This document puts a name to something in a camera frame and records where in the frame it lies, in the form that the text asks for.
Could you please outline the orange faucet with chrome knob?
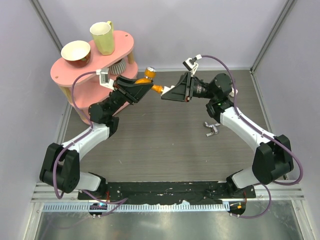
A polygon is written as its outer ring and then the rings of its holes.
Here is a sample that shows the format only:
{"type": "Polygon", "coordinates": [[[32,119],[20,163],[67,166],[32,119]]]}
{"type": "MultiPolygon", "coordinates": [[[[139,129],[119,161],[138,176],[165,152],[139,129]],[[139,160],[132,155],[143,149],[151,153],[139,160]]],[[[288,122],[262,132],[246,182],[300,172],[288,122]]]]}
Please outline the orange faucet with chrome knob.
{"type": "MultiPolygon", "coordinates": [[[[153,83],[154,78],[156,77],[156,70],[148,66],[144,71],[144,77],[135,81],[135,84],[147,84],[153,83]]],[[[164,91],[164,87],[161,85],[153,85],[151,89],[159,94],[162,94],[164,91]]]]}

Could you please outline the white PVC elbow fitting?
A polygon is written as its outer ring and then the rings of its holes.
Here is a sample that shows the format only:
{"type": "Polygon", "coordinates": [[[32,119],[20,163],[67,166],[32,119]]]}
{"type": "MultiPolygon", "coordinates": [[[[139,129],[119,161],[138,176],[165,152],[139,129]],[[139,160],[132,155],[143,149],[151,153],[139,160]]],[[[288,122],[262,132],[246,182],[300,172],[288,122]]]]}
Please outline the white PVC elbow fitting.
{"type": "Polygon", "coordinates": [[[172,86],[170,86],[170,87],[164,86],[164,87],[163,87],[163,91],[162,91],[162,93],[161,93],[161,96],[164,95],[165,93],[167,93],[168,91],[170,91],[171,89],[173,89],[174,87],[175,87],[174,85],[172,85],[172,86]]]}

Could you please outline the dark faucet with white elbow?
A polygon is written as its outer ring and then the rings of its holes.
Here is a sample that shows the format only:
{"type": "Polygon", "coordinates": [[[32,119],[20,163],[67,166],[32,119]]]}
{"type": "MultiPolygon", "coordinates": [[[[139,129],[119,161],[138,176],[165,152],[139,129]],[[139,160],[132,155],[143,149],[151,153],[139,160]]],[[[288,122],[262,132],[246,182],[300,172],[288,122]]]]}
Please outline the dark faucet with white elbow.
{"type": "Polygon", "coordinates": [[[234,98],[234,97],[237,95],[237,93],[238,93],[238,90],[233,88],[233,89],[231,90],[231,92],[229,93],[229,95],[230,95],[232,98],[234,98]]]}

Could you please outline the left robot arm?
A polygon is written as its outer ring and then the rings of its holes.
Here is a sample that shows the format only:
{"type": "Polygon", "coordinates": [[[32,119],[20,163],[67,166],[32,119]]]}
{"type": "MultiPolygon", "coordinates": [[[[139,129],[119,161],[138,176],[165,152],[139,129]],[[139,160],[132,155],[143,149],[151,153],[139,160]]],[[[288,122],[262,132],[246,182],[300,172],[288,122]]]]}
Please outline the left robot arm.
{"type": "Polygon", "coordinates": [[[115,113],[125,103],[138,103],[153,85],[153,80],[148,78],[136,80],[118,76],[113,82],[114,91],[103,101],[89,107],[90,127],[63,144],[52,143],[48,146],[39,178],[54,188],[58,199],[74,190],[89,191],[97,200],[106,195],[106,180],[97,174],[82,172],[80,161],[117,131],[119,118],[115,113]]]}

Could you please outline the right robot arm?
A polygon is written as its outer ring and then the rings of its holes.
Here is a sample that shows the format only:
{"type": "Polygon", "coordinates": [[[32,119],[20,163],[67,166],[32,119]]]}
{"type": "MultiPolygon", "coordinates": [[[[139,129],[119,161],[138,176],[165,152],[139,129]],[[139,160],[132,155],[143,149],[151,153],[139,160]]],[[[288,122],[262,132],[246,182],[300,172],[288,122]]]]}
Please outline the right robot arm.
{"type": "Polygon", "coordinates": [[[176,85],[163,88],[161,99],[177,102],[189,102],[192,98],[208,99],[208,115],[232,130],[254,151],[252,166],[226,179],[226,193],[236,198],[248,186],[268,185],[291,172],[294,163],[288,153],[291,149],[290,140],[285,135],[276,136],[265,131],[242,114],[229,98],[231,91],[232,80],[225,73],[219,73],[206,83],[186,72],[176,85]]]}

